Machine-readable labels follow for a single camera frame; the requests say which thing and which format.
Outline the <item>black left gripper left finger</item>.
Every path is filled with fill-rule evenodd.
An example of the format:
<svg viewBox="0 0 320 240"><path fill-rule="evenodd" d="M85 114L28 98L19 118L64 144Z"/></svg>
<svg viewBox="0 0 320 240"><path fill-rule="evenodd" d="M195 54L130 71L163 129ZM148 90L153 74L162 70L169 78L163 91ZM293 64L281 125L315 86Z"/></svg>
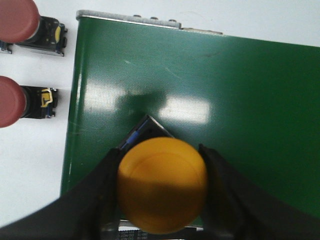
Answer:
<svg viewBox="0 0 320 240"><path fill-rule="evenodd" d="M0 229L2 240L114 240L120 216L116 179L120 151L111 149L79 184L48 206Z"/></svg>

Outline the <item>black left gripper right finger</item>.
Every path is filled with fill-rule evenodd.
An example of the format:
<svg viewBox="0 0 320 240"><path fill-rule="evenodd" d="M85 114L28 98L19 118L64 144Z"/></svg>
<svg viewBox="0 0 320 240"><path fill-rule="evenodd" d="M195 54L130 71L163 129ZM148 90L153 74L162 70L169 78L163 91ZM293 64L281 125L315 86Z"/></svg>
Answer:
<svg viewBox="0 0 320 240"><path fill-rule="evenodd" d="M271 196L216 150L199 145L208 174L201 240L318 240L320 220Z"/></svg>

